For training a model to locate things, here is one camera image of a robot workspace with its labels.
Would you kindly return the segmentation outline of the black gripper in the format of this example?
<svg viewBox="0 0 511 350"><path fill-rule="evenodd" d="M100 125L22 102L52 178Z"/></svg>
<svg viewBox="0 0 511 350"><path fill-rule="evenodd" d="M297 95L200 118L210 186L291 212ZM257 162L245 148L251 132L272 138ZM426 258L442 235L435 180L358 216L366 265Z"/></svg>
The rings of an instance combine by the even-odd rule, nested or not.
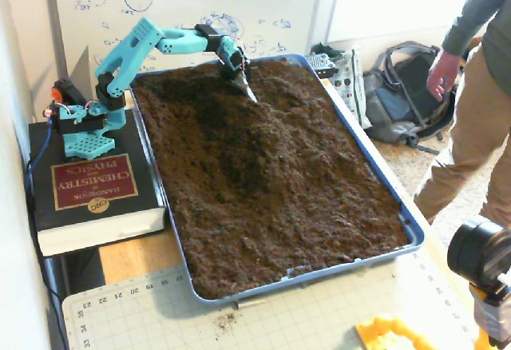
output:
<svg viewBox="0 0 511 350"><path fill-rule="evenodd" d="M219 71L222 78L234 83L234 85L243 93L247 94L253 102L258 102L256 96L249 86L251 81L251 62L249 59L244 59L243 69L239 67L238 69L234 70L231 69L226 62L219 60Z"/></svg>

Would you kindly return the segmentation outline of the person's hand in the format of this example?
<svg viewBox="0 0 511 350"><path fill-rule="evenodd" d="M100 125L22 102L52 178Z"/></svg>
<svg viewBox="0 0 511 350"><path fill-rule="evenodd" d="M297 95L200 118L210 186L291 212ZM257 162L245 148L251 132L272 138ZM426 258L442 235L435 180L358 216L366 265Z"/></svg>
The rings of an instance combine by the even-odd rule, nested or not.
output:
<svg viewBox="0 0 511 350"><path fill-rule="evenodd" d="M442 101L443 94L453 88L460 63L460 57L440 49L426 80L426 88L435 100Z"/></svg>

